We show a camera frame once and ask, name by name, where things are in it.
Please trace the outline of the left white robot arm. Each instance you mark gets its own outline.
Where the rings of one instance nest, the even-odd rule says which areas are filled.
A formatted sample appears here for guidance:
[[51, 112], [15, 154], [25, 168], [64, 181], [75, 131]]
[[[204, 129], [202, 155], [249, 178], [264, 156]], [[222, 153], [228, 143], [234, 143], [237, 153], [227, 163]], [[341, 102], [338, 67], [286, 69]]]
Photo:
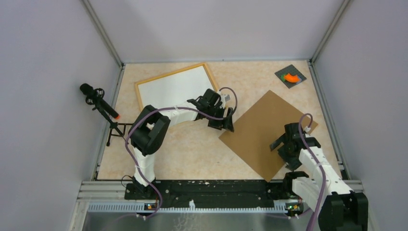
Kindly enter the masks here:
[[206, 119], [210, 128], [234, 132], [233, 115], [238, 106], [228, 107], [229, 99], [228, 94], [207, 89], [202, 96], [178, 105], [164, 108], [147, 105], [143, 108], [125, 139], [125, 147], [131, 145], [134, 150], [130, 152], [135, 162], [132, 182], [141, 198], [148, 199], [154, 193], [155, 153], [162, 146], [168, 129], [184, 122]]

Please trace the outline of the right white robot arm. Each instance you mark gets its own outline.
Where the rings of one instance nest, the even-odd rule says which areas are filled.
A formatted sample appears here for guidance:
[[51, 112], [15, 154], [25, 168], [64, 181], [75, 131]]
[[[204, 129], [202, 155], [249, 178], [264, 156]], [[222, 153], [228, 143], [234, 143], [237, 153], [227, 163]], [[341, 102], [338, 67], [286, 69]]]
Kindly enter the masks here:
[[284, 177], [283, 194], [299, 196], [314, 212], [311, 223], [317, 222], [322, 231], [368, 230], [367, 197], [337, 175], [309, 130], [299, 123], [286, 124], [284, 133], [270, 145], [290, 170]]

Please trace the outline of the brown cardboard backing board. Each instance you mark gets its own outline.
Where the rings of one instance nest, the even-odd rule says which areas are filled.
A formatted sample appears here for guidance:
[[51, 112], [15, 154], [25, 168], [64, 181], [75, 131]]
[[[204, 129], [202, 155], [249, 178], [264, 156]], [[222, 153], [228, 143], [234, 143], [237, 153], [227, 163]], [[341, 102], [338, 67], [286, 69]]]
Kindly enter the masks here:
[[267, 91], [234, 122], [234, 132], [219, 139], [261, 178], [270, 181], [284, 166], [270, 145], [284, 132], [286, 124], [299, 122], [303, 112], [272, 91]]

